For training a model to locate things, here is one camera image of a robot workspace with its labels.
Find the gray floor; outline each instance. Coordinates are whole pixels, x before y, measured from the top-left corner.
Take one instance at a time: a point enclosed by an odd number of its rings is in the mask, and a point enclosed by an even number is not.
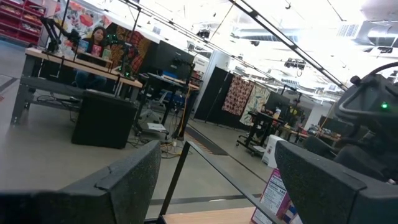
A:
[[[0,74],[19,78],[24,63],[24,49],[0,42]],[[70,142],[74,124],[69,111],[32,105],[21,125],[10,126],[11,113],[19,81],[0,95],[0,190],[46,189],[58,190],[92,172],[134,153],[130,145],[123,150],[74,145]],[[272,172],[260,158],[251,157],[243,147],[236,147],[239,131],[190,121],[206,137],[223,148],[229,156],[211,156],[252,194],[260,194],[264,180]],[[163,159],[153,199],[163,199],[171,181],[178,158]],[[224,178],[198,154],[187,157],[175,190],[174,198],[198,198],[239,195]],[[169,212],[195,212],[222,208],[248,207],[247,200],[225,200],[174,204]],[[153,205],[148,217],[156,217],[160,205]]]

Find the long dark hair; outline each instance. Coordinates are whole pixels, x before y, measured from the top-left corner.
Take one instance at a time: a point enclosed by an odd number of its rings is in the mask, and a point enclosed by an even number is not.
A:
[[[101,40],[101,45],[102,46],[105,46],[105,43],[106,43],[106,41],[105,41],[105,38],[106,38],[106,29],[104,28],[104,27],[101,27],[101,26],[99,26],[99,27],[95,27],[94,28],[94,30],[93,30],[93,33],[92,33],[92,35],[91,35],[91,41],[93,41],[93,43],[94,43],[94,33],[97,31],[97,30],[102,30],[102,33],[103,33],[103,38],[102,38],[102,40]]]

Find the green light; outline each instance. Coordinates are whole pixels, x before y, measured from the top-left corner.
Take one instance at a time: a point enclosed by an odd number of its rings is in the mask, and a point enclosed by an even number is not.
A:
[[[387,109],[387,108],[388,108],[388,104],[387,104],[386,102],[383,102],[383,103],[381,104],[381,108],[382,108],[382,109]]]

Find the woman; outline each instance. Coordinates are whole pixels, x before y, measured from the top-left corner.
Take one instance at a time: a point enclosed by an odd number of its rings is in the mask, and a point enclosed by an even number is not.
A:
[[[84,38],[83,40],[88,42],[88,47],[86,49],[86,53],[90,53],[93,51],[94,46],[96,45],[95,49],[97,50],[98,47],[101,48],[99,52],[99,57],[102,57],[104,49],[110,49],[105,42],[106,37],[106,30],[104,27],[96,27],[93,31],[93,35],[90,38]],[[104,61],[90,57],[89,55],[79,54],[77,56],[78,59],[85,60],[87,62],[95,63],[97,65],[105,66]],[[85,72],[82,70],[76,70],[76,77],[75,81],[77,87],[79,88],[88,88],[88,89],[95,89],[95,90],[102,90],[106,84],[106,78],[100,75],[94,75],[89,72]]]

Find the white wall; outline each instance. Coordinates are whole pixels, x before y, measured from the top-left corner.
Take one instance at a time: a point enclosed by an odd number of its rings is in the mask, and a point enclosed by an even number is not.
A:
[[[308,128],[311,126],[311,124],[318,124],[319,119],[321,116],[327,116],[330,110],[330,105],[318,105],[315,104],[312,108],[312,111],[310,113],[310,116],[308,117],[308,121],[305,124],[304,129],[308,130]]]

